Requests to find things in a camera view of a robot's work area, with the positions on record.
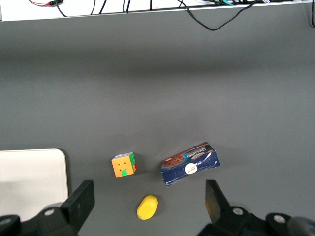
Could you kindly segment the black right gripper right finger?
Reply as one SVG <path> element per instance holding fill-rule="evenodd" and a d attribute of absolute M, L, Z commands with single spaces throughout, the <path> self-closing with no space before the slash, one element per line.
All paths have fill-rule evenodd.
<path fill-rule="evenodd" d="M 265 223 L 240 206 L 231 206 L 215 180 L 206 181 L 205 205 L 211 223 L 200 236 L 264 236 Z"/>

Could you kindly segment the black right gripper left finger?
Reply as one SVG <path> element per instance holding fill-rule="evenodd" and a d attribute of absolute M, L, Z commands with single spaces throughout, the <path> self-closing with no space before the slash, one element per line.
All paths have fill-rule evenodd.
<path fill-rule="evenodd" d="M 60 207 L 49 207 L 39 213 L 36 218 L 38 235 L 78 235 L 94 206 L 94 182 L 85 180 Z"/>

